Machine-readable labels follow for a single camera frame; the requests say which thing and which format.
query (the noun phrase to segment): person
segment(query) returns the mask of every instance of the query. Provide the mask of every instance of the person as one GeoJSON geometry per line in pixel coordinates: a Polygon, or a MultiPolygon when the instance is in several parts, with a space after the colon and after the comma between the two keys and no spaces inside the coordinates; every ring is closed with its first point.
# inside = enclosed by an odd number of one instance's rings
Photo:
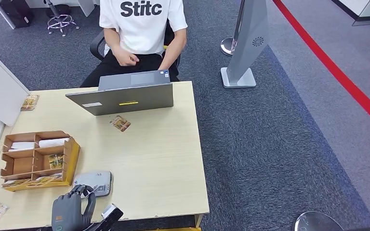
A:
{"type": "Polygon", "coordinates": [[[179,81],[172,64],[186,44],[182,0],[100,0],[100,27],[110,50],[81,87],[98,86],[101,76],[165,69],[179,81]],[[174,38],[164,51],[167,26],[174,38]]]}

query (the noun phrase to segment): white label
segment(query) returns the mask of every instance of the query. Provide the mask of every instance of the white label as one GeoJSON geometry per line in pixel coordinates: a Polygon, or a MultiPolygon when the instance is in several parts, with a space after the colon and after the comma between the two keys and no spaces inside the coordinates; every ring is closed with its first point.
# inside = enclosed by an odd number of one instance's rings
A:
{"type": "Polygon", "coordinates": [[[94,106],[103,106],[103,105],[100,102],[83,104],[83,107],[94,107],[94,106]]]}

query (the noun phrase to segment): black pants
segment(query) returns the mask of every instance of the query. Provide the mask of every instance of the black pants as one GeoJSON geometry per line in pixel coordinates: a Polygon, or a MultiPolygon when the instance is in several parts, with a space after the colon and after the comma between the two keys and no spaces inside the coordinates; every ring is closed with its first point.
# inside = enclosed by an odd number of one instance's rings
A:
{"type": "MultiPolygon", "coordinates": [[[[101,76],[128,74],[143,71],[158,70],[162,63],[162,57],[159,54],[136,54],[138,59],[135,66],[120,66],[117,59],[110,50],[101,63],[93,70],[93,72],[84,80],[81,88],[98,87],[101,76]]],[[[179,82],[178,70],[172,65],[169,68],[171,82],[179,82]]]]}

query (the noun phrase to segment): white t-shirt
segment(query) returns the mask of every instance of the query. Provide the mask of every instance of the white t-shirt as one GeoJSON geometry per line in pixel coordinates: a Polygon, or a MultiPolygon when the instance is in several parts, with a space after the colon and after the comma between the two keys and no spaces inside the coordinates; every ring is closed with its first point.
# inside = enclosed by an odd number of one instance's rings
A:
{"type": "Polygon", "coordinates": [[[161,54],[167,19],[187,28],[182,0],[100,0],[100,26],[115,28],[120,46],[133,54],[161,54]]]}

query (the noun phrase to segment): yellow sticker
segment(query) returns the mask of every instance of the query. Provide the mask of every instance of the yellow sticker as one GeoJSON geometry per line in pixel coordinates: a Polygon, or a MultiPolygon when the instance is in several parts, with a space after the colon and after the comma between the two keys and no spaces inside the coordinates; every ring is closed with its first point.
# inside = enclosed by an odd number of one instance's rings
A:
{"type": "Polygon", "coordinates": [[[119,103],[119,105],[124,106],[124,105],[137,104],[137,103],[138,103],[137,101],[133,101],[133,102],[126,102],[126,103],[119,103]]]}

